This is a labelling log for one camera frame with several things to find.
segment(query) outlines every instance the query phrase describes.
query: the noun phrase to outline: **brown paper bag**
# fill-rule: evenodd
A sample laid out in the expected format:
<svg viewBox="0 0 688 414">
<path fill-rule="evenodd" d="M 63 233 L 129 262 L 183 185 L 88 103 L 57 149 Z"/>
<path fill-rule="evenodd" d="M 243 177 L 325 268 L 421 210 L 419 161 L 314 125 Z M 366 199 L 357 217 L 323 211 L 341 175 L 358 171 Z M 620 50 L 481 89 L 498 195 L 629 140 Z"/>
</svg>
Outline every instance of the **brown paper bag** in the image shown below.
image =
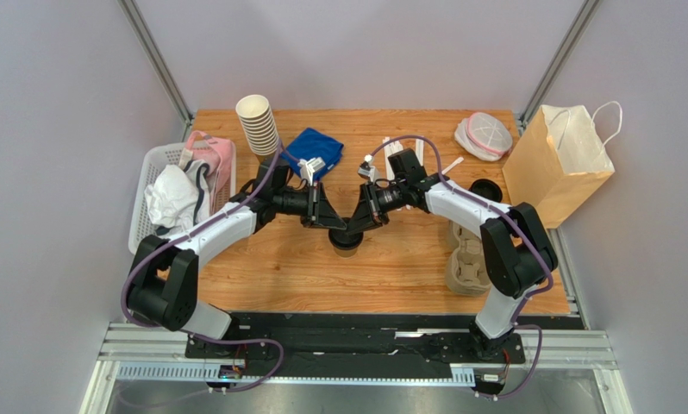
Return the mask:
<svg viewBox="0 0 688 414">
<path fill-rule="evenodd" d="M 612 103 L 619 107 L 619 128 L 602 143 L 594 116 Z M 510 201 L 532 204 L 546 228 L 557 228 L 614 173 L 605 145 L 621 128 L 616 101 L 592 116 L 584 106 L 542 105 L 504 163 Z"/>
</svg>

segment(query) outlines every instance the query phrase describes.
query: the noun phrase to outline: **folded blue cloth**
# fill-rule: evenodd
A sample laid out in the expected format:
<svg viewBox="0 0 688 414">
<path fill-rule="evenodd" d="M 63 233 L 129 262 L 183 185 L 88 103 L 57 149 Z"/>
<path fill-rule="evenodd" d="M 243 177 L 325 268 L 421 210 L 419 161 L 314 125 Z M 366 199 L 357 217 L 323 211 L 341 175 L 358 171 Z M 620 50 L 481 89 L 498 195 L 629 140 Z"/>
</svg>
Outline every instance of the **folded blue cloth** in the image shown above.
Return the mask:
<svg viewBox="0 0 688 414">
<path fill-rule="evenodd" d="M 312 160 L 315 157 L 321 157 L 326 166 L 314 174 L 314 179 L 318 181 L 339 163 L 343 148 L 344 144 L 334 138 L 324 135 L 313 128 L 307 128 L 285 149 L 298 159 Z M 283 154 L 283 158 L 291 164 L 293 172 L 300 177 L 301 167 L 298 166 L 298 163 L 293 161 L 287 154 Z"/>
</svg>

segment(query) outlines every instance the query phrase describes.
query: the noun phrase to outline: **white laundry basket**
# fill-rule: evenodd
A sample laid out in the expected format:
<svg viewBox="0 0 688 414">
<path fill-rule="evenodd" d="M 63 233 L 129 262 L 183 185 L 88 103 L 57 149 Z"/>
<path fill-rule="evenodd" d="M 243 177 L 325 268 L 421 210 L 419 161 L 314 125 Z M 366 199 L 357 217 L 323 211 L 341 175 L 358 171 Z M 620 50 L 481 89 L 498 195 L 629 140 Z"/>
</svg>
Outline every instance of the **white laundry basket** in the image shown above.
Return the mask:
<svg viewBox="0 0 688 414">
<path fill-rule="evenodd" d="M 234 157 L 232 159 L 232 174 L 229 176 L 229 181 L 221 189 L 218 197 L 225 197 L 229 200 L 234 195 L 237 189 L 236 170 L 237 170 L 237 152 L 234 149 Z M 140 173 L 140 181 L 137 183 L 137 193 L 134 196 L 134 208 L 132 211 L 132 223 L 130 224 L 130 234 L 128 239 L 128 248 L 132 254 L 135 254 L 137 247 L 148 235 L 154 235 L 156 226 L 150 223 L 147 217 L 147 205 L 145 204 L 145 187 L 155 182 L 163 169 L 169 164 L 178 164 L 181 158 L 181 152 L 184 149 L 184 143 L 168 144 L 162 147 L 155 147 L 145 154 L 145 159 L 142 161 L 142 171 Z"/>
</svg>

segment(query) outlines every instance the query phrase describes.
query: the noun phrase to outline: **wooden table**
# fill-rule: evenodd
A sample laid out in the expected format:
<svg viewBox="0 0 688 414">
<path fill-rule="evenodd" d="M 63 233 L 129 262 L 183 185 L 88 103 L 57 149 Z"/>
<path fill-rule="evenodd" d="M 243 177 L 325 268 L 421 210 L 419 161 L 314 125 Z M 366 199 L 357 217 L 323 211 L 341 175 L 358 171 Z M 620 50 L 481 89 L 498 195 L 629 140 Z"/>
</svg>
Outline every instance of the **wooden table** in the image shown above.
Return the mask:
<svg viewBox="0 0 688 414">
<path fill-rule="evenodd" d="M 515 138 L 512 112 L 486 111 L 502 121 Z M 503 162 L 480 161 L 453 140 L 456 124 L 467 110 L 276 110 L 275 121 L 284 144 L 306 127 L 333 136 L 344 144 L 341 163 L 327 174 L 328 199 L 341 216 L 356 207 L 357 175 L 362 157 L 385 136 L 425 135 L 432 139 L 447 166 L 457 157 L 464 162 L 448 175 L 468 188 L 487 178 L 503 189 Z M 200 110 L 194 129 L 233 140 L 237 146 L 237 190 L 255 176 L 259 165 L 247 145 L 233 110 Z M 401 141 L 415 147 L 413 141 Z M 435 171 L 428 146 L 425 167 Z M 385 154 L 375 165 L 385 173 Z M 486 294 L 478 298 L 456 295 L 444 282 L 451 251 L 444 242 L 447 220 L 420 210 L 393 211 L 391 222 L 365 233 L 357 254 L 348 259 L 334 253 L 327 231 L 304 229 L 298 217 L 278 216 L 258 234 L 239 241 L 215 257 L 199 277 L 199 298 L 229 311 L 392 312 L 416 314 L 476 313 Z M 568 303 L 558 272 L 555 288 L 530 301 L 527 313 L 566 314 Z"/>
</svg>

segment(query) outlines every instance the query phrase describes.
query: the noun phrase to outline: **black lid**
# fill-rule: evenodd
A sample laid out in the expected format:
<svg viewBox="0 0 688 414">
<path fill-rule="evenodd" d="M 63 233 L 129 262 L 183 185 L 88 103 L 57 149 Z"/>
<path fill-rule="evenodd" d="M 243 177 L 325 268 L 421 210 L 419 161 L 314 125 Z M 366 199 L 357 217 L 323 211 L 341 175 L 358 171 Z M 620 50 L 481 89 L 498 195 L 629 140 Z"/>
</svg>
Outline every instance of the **black lid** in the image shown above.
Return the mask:
<svg viewBox="0 0 688 414">
<path fill-rule="evenodd" d="M 345 223 L 349 223 L 348 217 L 344 217 L 342 220 Z M 346 230 L 330 229 L 328 231 L 328 240 L 339 250 L 354 250 L 365 240 L 365 234 L 348 235 Z"/>
<path fill-rule="evenodd" d="M 469 191 L 491 201 L 496 201 L 498 203 L 502 201 L 502 190 L 500 190 L 497 183 L 489 179 L 478 179 L 474 181 L 472 186 L 469 187 Z"/>
</svg>

